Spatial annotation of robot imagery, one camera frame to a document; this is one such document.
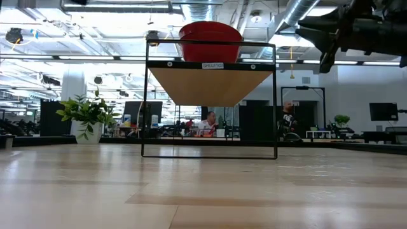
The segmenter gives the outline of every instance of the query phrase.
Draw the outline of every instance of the wooden floor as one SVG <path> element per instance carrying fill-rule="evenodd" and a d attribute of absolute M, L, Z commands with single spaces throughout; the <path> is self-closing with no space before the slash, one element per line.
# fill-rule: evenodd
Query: wooden floor
<path fill-rule="evenodd" d="M 407 228 L 405 156 L 310 148 L 281 148 L 278 160 L 139 155 L 135 144 L 0 151 L 0 228 Z"/>

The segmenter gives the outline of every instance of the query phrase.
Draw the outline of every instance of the tv screen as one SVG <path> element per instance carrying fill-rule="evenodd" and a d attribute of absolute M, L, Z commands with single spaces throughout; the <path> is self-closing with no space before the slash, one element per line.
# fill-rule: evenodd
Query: tv screen
<path fill-rule="evenodd" d="M 371 121 L 398 121 L 399 113 L 396 103 L 370 103 Z"/>

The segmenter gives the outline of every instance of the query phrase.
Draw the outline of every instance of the black stand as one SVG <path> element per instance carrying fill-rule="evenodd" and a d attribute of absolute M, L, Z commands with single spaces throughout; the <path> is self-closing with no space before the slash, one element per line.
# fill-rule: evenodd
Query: black stand
<path fill-rule="evenodd" d="M 158 68 L 171 68 L 171 69 L 203 69 L 202 63 L 199 62 L 183 62 L 183 61 L 159 61 L 159 60 L 149 60 L 149 46 L 150 43 L 172 43 L 172 44 L 198 44 L 198 45 L 235 45 L 235 46 L 257 46 L 257 47 L 270 47 L 273 49 L 273 59 L 270 60 L 269 64 L 259 63 L 256 62 L 256 59 L 252 60 L 251 63 L 236 63 L 236 64 L 228 64 L 223 63 L 222 70 L 238 70 L 238 71 L 272 71 L 273 72 L 273 156 L 268 157 L 242 157 L 242 156 L 161 156 L 161 155 L 145 155 L 144 154 L 144 146 L 148 144 L 145 139 L 144 131 L 146 129 L 146 122 L 145 118 L 142 120 L 142 134 L 141 134 L 141 156 L 143 157 L 151 157 L 151 158 L 215 158 L 215 159 L 262 159 L 262 160 L 275 160 L 278 157 L 278 149 L 277 149 L 277 142 L 279 140 L 278 133 L 277 133 L 277 73 L 276 73 L 276 58 L 275 52 L 276 48 L 275 45 L 268 44 L 268 43 L 254 43 L 254 42 L 225 42 L 225 41 L 186 41 L 186 40 L 162 40 L 162 39 L 149 39 L 146 43 L 146 69 L 144 73 L 144 102 L 143 102 L 143 117 L 146 116 L 146 103 L 147 103 L 147 86 L 148 86 L 148 69 L 150 67 L 158 67 Z M 180 140 L 172 140 L 173 145 L 177 144 Z M 196 142 L 195 145 L 202 145 L 202 142 Z M 233 141 L 205 141 L 206 146 L 233 146 Z M 244 142 L 240 142 L 239 146 L 245 146 Z"/>

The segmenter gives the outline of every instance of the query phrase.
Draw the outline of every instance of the shelf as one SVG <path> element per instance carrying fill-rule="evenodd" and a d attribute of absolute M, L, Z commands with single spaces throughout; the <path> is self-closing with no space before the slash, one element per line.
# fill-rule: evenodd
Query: shelf
<path fill-rule="evenodd" d="M 146 65 L 181 106 L 233 107 L 275 71 L 273 64 L 147 61 Z"/>

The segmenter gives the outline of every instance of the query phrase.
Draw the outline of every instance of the ceiling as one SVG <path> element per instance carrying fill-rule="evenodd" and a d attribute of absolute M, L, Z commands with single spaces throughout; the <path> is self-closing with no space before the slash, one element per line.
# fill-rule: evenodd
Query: ceiling
<path fill-rule="evenodd" d="M 161 2 L 155 1 L 114 1 L 109 8 L 100 8 L 105 1 L 90 1 L 90 4 L 99 4 L 92 9 L 72 7 L 65 4 L 62 8 L 58 1 L 36 0 L 36 5 L 30 8 L 16 7 L 16 1 L 3 1 L 0 12 L 0 48 L 2 54 L 24 55 L 115 55 L 115 56 L 145 56 L 145 35 L 148 31 L 158 31 L 160 39 L 179 39 L 178 33 L 182 26 L 190 23 L 190 18 L 185 12 L 193 11 L 196 5 L 179 4 L 210 3 L 205 6 L 211 10 L 211 19 L 224 24 L 237 24 L 237 29 L 243 33 L 245 41 L 269 42 L 267 28 L 274 15 L 286 9 L 287 0 L 178 0 L 172 1 L 173 14 L 160 12 Z M 333 10 L 334 6 L 347 3 L 348 0 L 321 0 L 310 12 L 311 15 L 323 15 Z M 130 10 L 123 5 L 136 4 L 136 8 Z M 241 4 L 242 14 L 237 16 L 237 10 Z M 261 21 L 252 22 L 251 17 L 245 18 L 248 5 L 251 11 L 258 10 Z M 19 45 L 13 45 L 5 40 L 6 33 L 13 27 L 21 28 L 24 40 Z M 288 29 L 284 35 L 273 36 L 271 43 L 278 47 L 277 56 L 280 59 L 308 59 L 319 60 L 321 53 L 307 41 L 301 41 L 294 37 L 293 30 Z M 173 44 L 161 44 L 158 48 L 150 49 L 149 55 L 160 57 L 179 57 L 179 49 Z M 241 49 L 241 55 L 253 57 L 259 52 L 259 48 L 245 47 Z M 364 56 L 357 51 L 347 53 L 338 52 L 337 60 L 393 60 L 397 57 L 373 53 Z M 39 80 L 41 76 L 48 76 L 63 83 L 62 78 L 66 63 L 64 61 L 41 61 L 41 60 L 11 60 L 2 59 L 0 69 L 0 88 L 3 88 L 3 100 L 24 98 L 37 101 L 39 98 L 59 99 L 60 87 L 54 90 L 40 90 L 47 88 Z M 103 77 L 103 84 L 98 85 L 104 92 L 103 97 L 112 99 L 140 99 L 141 92 L 129 92 L 129 97 L 121 97 L 118 92 L 108 92 L 109 89 L 121 88 L 142 89 L 144 85 L 144 64 L 121 64 L 121 63 L 90 63 L 86 67 L 85 76 L 89 90 L 95 90 L 93 82 L 95 76 Z M 35 90 L 5 90 L 6 87 L 34 88 Z M 149 89 L 160 91 L 163 88 L 149 76 Z M 168 99 L 165 92 L 160 92 L 161 99 Z"/>

